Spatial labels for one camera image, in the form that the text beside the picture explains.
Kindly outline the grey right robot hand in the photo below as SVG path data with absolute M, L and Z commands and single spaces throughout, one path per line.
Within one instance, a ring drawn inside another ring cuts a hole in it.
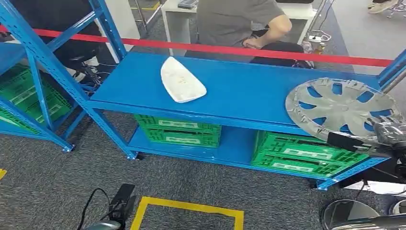
M 406 141 L 406 121 L 380 117 L 373 125 L 377 140 L 381 144 L 395 145 Z

